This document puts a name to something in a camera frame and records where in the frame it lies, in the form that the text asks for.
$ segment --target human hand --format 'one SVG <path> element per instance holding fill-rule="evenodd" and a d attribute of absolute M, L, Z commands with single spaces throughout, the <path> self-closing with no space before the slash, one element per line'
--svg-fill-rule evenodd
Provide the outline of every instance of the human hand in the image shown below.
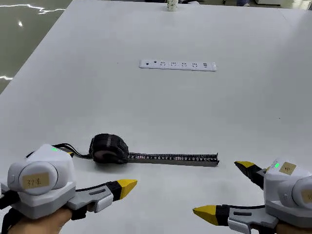
<path fill-rule="evenodd" d="M 298 228 L 287 223 L 279 223 L 276 227 L 277 234 L 308 234 L 312 233 L 311 228 Z"/>
<path fill-rule="evenodd" d="M 59 209 L 55 213 L 36 220 L 23 218 L 10 228 L 8 234 L 58 234 L 72 217 L 68 209 Z"/>

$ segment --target power outlet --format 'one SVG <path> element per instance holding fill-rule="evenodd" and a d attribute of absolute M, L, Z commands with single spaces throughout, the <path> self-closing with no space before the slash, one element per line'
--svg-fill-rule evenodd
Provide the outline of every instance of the power outlet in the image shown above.
<path fill-rule="evenodd" d="M 214 62 L 178 62 L 157 59 L 143 59 L 140 61 L 139 67 L 192 71 L 216 71 L 216 64 Z"/>

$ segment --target white table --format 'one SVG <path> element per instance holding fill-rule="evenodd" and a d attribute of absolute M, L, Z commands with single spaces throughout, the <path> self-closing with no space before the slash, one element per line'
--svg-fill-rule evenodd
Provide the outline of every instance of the white table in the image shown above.
<path fill-rule="evenodd" d="M 138 179 L 121 202 L 63 233 L 233 233 L 193 214 L 259 205 L 235 167 L 312 166 L 312 14 L 273 8 L 75 0 L 0 96 L 1 175 L 43 143 L 88 150 L 98 133 L 141 153 L 215 153 L 217 168 L 74 158 L 78 187 Z M 139 69 L 140 59 L 213 61 L 217 72 Z"/>

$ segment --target floor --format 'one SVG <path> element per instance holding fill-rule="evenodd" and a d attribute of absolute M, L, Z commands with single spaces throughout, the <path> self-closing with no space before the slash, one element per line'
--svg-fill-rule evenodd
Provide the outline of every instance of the floor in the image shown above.
<path fill-rule="evenodd" d="M 1 0 L 0 94 L 70 2 L 71 0 Z M 222 0 L 206 0 L 201 4 L 222 5 Z M 235 6 L 236 0 L 227 0 L 226 5 Z M 280 7 L 258 5 L 254 0 L 251 0 L 251 6 Z"/>

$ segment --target gray gripper arm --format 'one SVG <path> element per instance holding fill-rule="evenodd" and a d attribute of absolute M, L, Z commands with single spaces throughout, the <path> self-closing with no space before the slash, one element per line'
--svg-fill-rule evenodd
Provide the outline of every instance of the gray gripper arm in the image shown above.
<path fill-rule="evenodd" d="M 87 206 L 90 212 L 100 212 L 113 202 L 114 196 L 106 185 L 95 188 L 77 190 L 66 205 L 73 211 Z"/>
<path fill-rule="evenodd" d="M 251 229 L 257 229 L 260 234 L 274 234 L 277 223 L 278 218 L 267 214 L 265 208 L 230 208 L 229 228 L 240 233 L 251 234 Z"/>

